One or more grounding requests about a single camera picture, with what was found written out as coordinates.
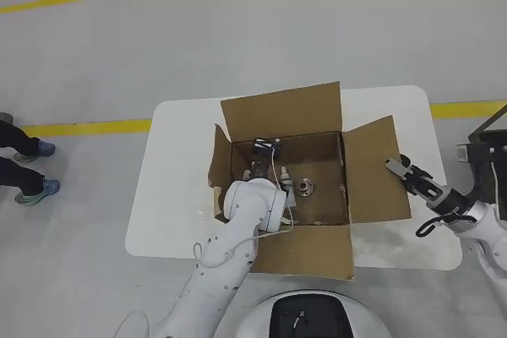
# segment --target black pants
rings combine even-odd
[[[22,155],[37,155],[38,138],[30,138],[21,129],[0,120],[0,148],[12,147]],[[43,175],[0,157],[0,185],[18,187],[24,195],[43,191]]]

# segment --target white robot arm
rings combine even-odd
[[[418,229],[418,237],[426,237],[438,223],[456,236],[474,241],[482,271],[507,320],[507,221],[499,219],[498,206],[464,197],[449,186],[439,186],[405,156],[401,163],[389,159],[385,165],[410,194],[425,199],[427,207],[439,215]]]
[[[230,220],[206,243],[169,315],[150,338],[210,338],[257,257],[258,230],[277,232],[286,193],[263,178],[234,182],[227,190],[224,216]]]

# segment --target gray floor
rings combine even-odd
[[[465,141],[456,125],[462,130],[478,122],[436,121],[441,148]],[[111,338],[132,310],[145,310],[155,322],[171,309],[193,261],[136,258],[124,249],[146,139],[53,138],[57,153],[31,166],[59,178],[59,194],[24,208],[13,202],[15,189],[0,188],[0,338]],[[458,166],[464,176],[455,175]],[[467,167],[446,167],[453,168],[449,181],[465,186]],[[356,275],[347,282],[250,275],[216,336],[231,337],[248,310],[268,296],[323,288],[367,304],[395,338],[507,337],[473,252],[449,272],[359,268]]]
[[[0,109],[21,125],[335,80],[505,100],[507,0],[85,0],[0,15]]]

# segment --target yellow floor line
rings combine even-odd
[[[433,118],[490,117],[507,101],[442,103],[430,105]],[[29,136],[80,136],[94,134],[148,133],[152,120],[126,120],[95,123],[49,124],[21,127]]]
[[[75,3],[75,2],[78,2],[78,0],[38,0],[29,3],[18,3],[16,5],[0,7],[0,14],[19,12],[27,9],[35,9],[39,7],[54,6],[61,5],[64,3]]]
[[[433,118],[491,117],[505,104],[507,101],[436,103],[430,105],[430,111]]]
[[[21,127],[29,136],[80,136],[93,134],[148,133],[152,120],[127,120],[94,123],[48,124]]]

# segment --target cardboard box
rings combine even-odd
[[[384,166],[400,156],[392,116],[342,133],[339,83],[226,100],[221,108],[230,139],[215,126],[209,185],[216,218],[223,220],[226,191],[249,169],[258,137],[280,138],[276,168],[285,165],[293,181],[308,177],[315,186],[297,197],[292,232],[259,240],[252,272],[350,280],[348,225],[411,217],[405,189]]]

